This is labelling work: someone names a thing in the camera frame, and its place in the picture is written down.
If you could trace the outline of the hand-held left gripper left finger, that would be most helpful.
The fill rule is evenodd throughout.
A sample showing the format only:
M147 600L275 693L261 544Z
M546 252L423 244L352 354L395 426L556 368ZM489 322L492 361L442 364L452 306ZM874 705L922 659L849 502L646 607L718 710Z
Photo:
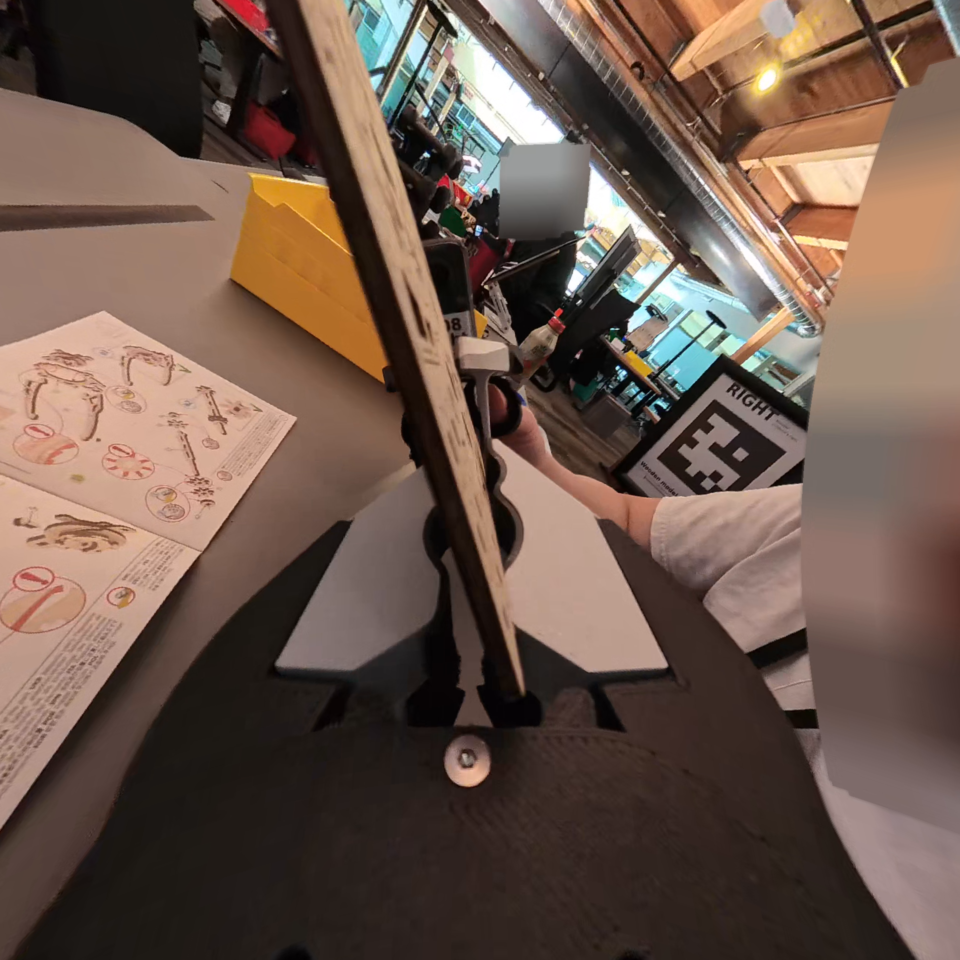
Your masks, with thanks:
M460 655L433 510L418 470L347 523L275 661L280 675L371 691L414 726L454 723Z

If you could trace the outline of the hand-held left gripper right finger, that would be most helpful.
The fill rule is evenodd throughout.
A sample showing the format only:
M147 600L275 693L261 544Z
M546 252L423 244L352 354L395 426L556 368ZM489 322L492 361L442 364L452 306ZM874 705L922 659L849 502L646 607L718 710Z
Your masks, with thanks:
M666 677L666 655L599 519L501 441L493 449L522 526L506 584L527 690L546 706L562 690Z

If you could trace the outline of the laser-cut wooden parts sheet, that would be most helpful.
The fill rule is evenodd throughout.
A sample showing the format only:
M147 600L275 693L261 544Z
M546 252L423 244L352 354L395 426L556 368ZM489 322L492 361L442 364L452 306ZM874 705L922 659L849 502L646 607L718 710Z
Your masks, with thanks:
M386 121L336 1L268 2L498 686L525 694L484 455Z

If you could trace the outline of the person's right forearm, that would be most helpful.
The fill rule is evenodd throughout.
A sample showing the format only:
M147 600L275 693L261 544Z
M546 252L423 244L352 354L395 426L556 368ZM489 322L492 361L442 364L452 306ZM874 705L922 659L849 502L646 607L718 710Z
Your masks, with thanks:
M536 458L533 465L590 510L595 518L614 523L648 553L652 551L653 522L660 504L658 499L618 492L594 478L571 472L550 454Z

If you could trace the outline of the person's right hand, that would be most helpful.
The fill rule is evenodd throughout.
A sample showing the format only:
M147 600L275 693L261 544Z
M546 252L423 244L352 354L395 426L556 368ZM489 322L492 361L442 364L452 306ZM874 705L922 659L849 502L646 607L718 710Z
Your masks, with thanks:
M532 467L544 470L553 463L546 434L522 396L510 386L487 387L489 432Z

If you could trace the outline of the white bottle with red cap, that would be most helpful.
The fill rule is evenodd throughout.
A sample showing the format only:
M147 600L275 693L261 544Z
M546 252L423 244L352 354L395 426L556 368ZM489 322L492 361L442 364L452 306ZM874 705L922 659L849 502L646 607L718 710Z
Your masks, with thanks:
M532 378L554 353L559 339L566 329L563 319L564 312L563 308L558 308L545 324L532 330L520 344L520 382L526 382Z

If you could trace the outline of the computer monitor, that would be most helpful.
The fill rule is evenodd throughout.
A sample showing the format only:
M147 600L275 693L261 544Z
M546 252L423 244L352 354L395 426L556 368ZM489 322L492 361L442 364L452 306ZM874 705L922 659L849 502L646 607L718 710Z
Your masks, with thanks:
M627 225L596 267L571 294L573 314L579 316L593 308L637 259L641 249L641 240L633 226Z

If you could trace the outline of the yellow plastic bin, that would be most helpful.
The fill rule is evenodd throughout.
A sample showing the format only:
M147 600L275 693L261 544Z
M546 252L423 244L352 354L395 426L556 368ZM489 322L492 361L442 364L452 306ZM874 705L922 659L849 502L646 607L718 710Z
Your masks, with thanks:
M250 174L230 276L383 382L388 359L328 186Z

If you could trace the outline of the operator in white shirt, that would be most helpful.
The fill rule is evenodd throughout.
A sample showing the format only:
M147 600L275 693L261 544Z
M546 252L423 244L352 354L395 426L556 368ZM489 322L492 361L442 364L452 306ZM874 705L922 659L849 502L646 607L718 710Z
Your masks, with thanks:
M691 589L790 716L815 707L801 587L800 485L659 500L653 559ZM817 727L797 738L871 894L916 958L959 957L959 838L834 786Z

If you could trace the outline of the framed right tag sign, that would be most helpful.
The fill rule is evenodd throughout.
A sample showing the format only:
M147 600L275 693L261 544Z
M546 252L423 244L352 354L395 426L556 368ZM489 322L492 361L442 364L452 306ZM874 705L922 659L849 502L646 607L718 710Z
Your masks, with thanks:
M799 484L809 422L808 410L720 356L609 473L645 498Z

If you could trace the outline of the red storage bin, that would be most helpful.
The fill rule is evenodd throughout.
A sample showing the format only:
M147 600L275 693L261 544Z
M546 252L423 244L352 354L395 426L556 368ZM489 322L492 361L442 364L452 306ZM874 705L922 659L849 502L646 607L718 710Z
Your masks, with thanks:
M246 105L242 135L254 150L272 162L289 155L297 142L297 136L282 125L276 114L256 102Z

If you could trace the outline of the instruction booklet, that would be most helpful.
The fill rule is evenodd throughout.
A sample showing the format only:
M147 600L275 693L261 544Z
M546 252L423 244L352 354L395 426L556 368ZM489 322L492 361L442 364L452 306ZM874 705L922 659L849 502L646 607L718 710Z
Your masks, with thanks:
M2 346L2 826L295 423L105 311Z

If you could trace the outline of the dark cabinet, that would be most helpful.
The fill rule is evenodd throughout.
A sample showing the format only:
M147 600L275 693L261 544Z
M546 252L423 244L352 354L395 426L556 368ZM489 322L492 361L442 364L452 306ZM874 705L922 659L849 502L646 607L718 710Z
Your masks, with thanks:
M119 117L180 157L200 157L205 115L192 2L23 6L40 97Z

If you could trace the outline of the black ceiling duct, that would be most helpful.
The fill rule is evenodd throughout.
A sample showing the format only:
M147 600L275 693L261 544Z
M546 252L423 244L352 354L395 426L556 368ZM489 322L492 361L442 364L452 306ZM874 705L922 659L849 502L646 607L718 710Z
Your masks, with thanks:
M573 40L547 6L535 1L483 1L535 74L557 90L577 128L589 135L681 245L697 255L757 320L779 306L757 268L738 246L740 235L687 164L662 136L619 67L599 52L591 35Z

